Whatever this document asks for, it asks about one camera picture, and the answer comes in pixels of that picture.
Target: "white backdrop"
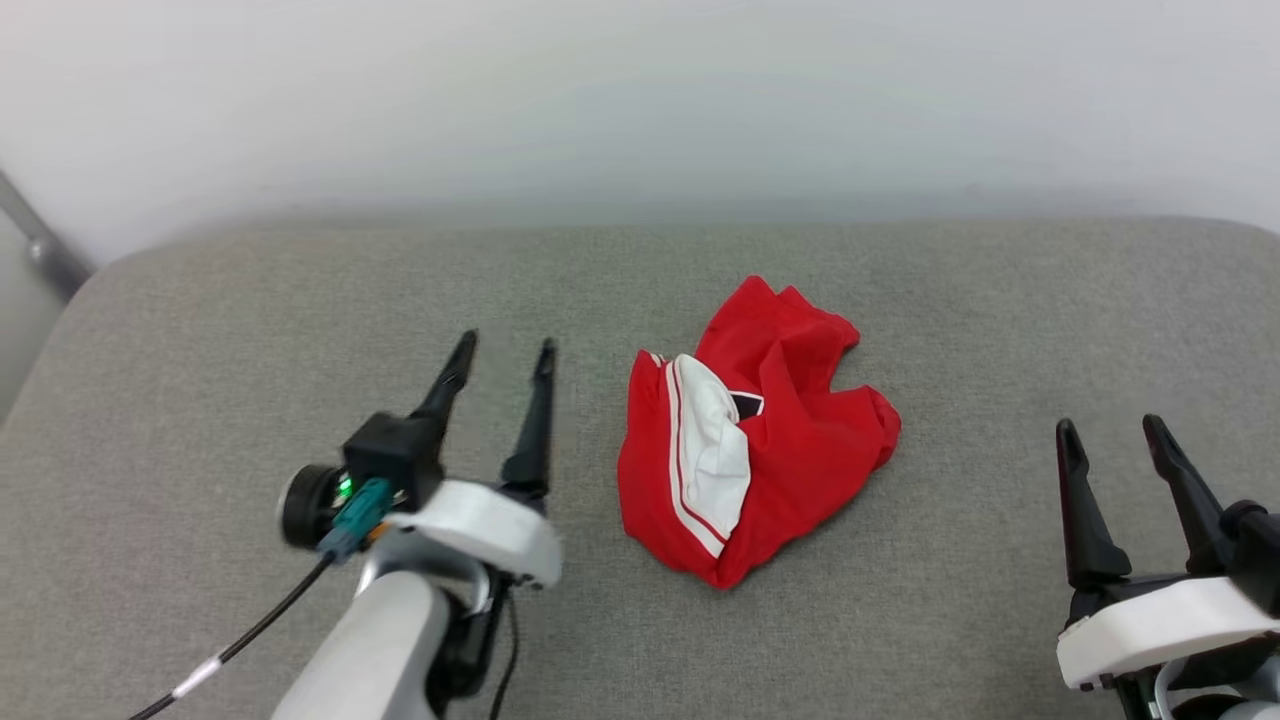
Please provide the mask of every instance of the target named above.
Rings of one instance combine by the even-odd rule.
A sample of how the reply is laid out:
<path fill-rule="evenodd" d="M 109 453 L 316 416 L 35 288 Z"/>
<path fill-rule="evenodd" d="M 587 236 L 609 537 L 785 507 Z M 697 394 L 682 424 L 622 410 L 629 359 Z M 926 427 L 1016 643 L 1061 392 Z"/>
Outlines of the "white backdrop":
<path fill-rule="evenodd" d="M 237 225 L 1280 228 L 1272 0 L 4 0 L 0 167 L 97 263 Z"/>

